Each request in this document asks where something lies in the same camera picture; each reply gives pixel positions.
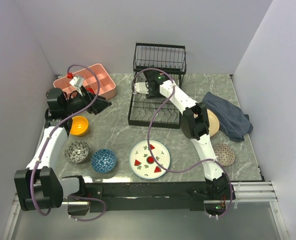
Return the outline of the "orange bowl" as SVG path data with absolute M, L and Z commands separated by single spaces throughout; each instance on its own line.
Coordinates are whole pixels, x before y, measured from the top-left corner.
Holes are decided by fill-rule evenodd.
M 84 116 L 72 117 L 72 126 L 70 129 L 70 134 L 80 137 L 87 133 L 89 127 L 89 122 Z

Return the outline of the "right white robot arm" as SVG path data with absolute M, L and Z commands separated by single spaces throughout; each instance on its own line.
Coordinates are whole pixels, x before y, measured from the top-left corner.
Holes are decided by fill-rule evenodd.
M 198 165 L 202 165 L 208 196 L 212 199 L 218 199 L 228 191 L 230 199 L 232 200 L 233 189 L 231 180 L 223 166 L 218 162 L 211 145 L 206 105 L 189 97 L 165 71 L 150 67 L 141 72 L 148 76 L 148 80 L 156 82 L 157 87 L 153 90 L 159 91 L 159 93 L 166 98 L 165 102 L 161 104 L 153 115 L 149 124 L 147 143 L 150 143 L 150 131 L 158 111 L 163 108 L 164 104 L 171 102 L 182 114 L 182 132 L 191 140 L 200 158 L 198 163 L 187 169 L 170 170 L 158 162 L 152 152 L 151 146 L 148 145 L 148 149 L 157 166 L 167 172 L 178 174 L 187 172 Z

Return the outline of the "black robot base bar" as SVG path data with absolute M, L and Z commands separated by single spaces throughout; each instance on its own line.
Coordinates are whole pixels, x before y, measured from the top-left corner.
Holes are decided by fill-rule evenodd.
M 87 183 L 84 193 L 64 198 L 69 204 L 86 202 L 92 213 L 189 209 L 203 211 L 207 201 L 231 202 L 236 198 L 226 181 Z

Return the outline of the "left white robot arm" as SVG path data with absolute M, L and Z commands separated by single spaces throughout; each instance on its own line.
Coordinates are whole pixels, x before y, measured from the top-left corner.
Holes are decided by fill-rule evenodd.
M 60 180 L 53 169 L 71 133 L 72 117 L 83 111 L 96 115 L 111 106 L 104 97 L 96 96 L 84 87 L 81 91 L 75 97 L 60 88 L 46 92 L 48 108 L 41 143 L 27 167 L 14 175 L 19 203 L 24 211 L 59 208 L 68 196 L 82 201 L 88 194 L 82 176 Z

